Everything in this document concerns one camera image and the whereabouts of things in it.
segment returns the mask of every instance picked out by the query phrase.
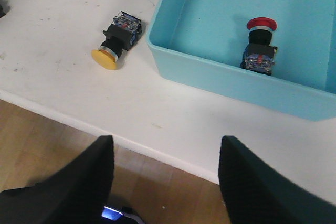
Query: white table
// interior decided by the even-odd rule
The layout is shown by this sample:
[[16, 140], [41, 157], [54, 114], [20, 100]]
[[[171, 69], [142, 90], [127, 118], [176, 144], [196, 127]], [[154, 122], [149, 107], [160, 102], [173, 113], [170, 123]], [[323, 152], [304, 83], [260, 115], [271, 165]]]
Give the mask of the white table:
[[158, 0], [8, 0], [0, 99], [217, 182], [234, 135], [294, 183], [336, 204], [336, 119], [310, 122], [160, 77], [145, 36], [109, 71], [91, 49], [123, 10], [147, 26]]

